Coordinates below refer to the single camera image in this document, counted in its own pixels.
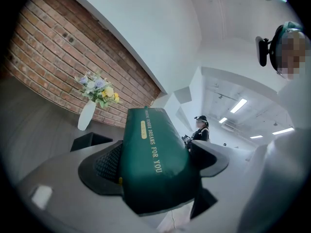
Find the green pillow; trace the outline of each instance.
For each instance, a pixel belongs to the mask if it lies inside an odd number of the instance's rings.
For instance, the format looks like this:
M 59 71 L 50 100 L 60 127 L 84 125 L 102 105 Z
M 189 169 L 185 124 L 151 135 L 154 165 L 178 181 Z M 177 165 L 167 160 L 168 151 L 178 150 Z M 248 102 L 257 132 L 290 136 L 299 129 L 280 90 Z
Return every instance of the green pillow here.
M 161 213 L 195 197 L 199 170 L 164 109 L 128 110 L 119 180 L 137 214 Z

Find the gold label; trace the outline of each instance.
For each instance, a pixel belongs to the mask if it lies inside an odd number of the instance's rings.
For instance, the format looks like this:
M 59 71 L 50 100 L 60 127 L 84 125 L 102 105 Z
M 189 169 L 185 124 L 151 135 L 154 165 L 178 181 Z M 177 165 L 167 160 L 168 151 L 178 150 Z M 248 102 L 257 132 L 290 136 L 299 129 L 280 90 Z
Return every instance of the gold label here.
M 146 123 L 145 121 L 140 122 L 141 127 L 141 138 L 146 139 L 147 138 L 147 131 L 146 131 Z

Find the black shirt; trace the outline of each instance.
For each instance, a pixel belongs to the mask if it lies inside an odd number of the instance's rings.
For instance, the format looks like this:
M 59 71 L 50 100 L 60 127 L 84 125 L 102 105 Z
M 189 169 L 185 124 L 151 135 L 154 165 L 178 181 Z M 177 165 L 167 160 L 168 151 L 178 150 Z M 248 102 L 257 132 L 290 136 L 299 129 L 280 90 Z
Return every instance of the black shirt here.
M 192 140 L 207 141 L 208 138 L 209 138 L 209 130 L 207 127 L 199 129 L 198 131 L 194 132 L 192 135 Z

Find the purple flower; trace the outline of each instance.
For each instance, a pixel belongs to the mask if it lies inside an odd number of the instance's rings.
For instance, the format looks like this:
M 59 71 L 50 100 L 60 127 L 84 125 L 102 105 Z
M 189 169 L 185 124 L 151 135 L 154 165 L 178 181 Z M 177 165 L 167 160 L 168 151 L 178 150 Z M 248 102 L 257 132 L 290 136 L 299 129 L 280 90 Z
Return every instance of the purple flower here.
M 95 80 L 95 86 L 96 86 L 97 88 L 103 88 L 104 85 L 105 85 L 105 82 L 104 82 L 103 80 L 100 80 L 100 79 Z
M 80 83 L 87 83 L 87 77 L 84 76 L 80 79 Z

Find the black mesh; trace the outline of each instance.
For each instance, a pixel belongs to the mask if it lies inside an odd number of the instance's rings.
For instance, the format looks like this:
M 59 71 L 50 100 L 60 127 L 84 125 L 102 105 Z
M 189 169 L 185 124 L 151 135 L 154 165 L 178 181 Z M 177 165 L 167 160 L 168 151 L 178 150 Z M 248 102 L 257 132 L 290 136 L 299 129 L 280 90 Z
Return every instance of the black mesh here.
M 106 153 L 95 161 L 94 169 L 98 176 L 110 180 L 114 183 L 119 182 L 119 161 L 122 145 L 119 145 L 111 152 Z

